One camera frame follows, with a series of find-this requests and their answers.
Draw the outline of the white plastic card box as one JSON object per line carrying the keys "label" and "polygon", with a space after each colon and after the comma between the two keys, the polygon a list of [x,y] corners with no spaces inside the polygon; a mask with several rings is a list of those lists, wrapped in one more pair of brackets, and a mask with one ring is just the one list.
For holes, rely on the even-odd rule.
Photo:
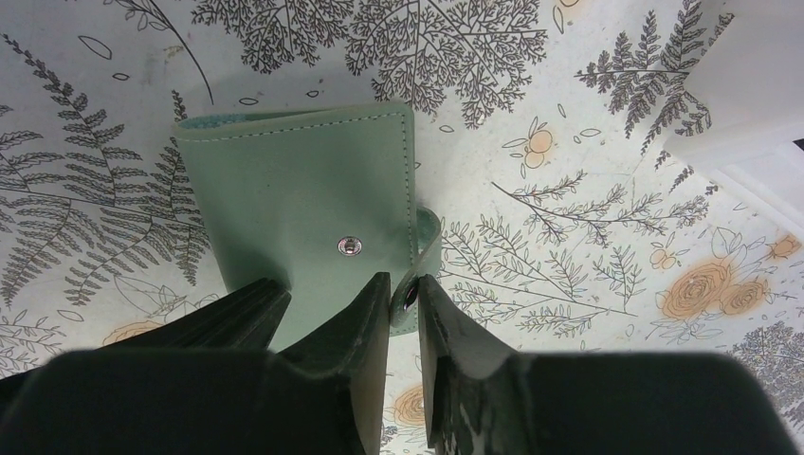
{"label": "white plastic card box", "polygon": [[734,17],[687,77],[711,128],[664,148],[803,237],[803,4],[728,1]]}

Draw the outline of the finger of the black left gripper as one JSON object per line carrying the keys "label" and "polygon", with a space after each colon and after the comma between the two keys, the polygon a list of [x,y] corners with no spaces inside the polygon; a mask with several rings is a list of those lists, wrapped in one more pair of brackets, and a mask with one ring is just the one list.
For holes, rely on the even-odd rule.
{"label": "finger of the black left gripper", "polygon": [[113,341],[112,348],[267,347],[291,300],[277,282],[258,280],[159,328]]}

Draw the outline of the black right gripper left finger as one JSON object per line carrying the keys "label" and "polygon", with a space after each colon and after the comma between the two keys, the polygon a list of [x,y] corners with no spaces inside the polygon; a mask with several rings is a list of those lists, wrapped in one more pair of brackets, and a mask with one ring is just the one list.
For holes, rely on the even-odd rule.
{"label": "black right gripper left finger", "polygon": [[1,383],[5,454],[376,454],[391,279],[277,352],[72,351]]}

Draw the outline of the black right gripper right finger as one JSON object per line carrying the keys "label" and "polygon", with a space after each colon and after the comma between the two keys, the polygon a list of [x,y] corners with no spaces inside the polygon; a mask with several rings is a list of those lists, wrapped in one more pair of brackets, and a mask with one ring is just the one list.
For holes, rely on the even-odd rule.
{"label": "black right gripper right finger", "polygon": [[418,283],[428,444],[438,454],[793,454],[758,381],[707,352],[520,352]]}

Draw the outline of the green leather card holder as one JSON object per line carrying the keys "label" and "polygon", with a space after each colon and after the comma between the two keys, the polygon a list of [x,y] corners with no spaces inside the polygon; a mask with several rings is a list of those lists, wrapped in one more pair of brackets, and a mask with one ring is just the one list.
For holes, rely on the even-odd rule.
{"label": "green leather card holder", "polygon": [[390,331],[416,331],[414,283],[441,265],[441,220],[415,191],[403,102],[187,118],[174,137],[228,291],[260,278],[292,301],[280,351],[391,277]]}

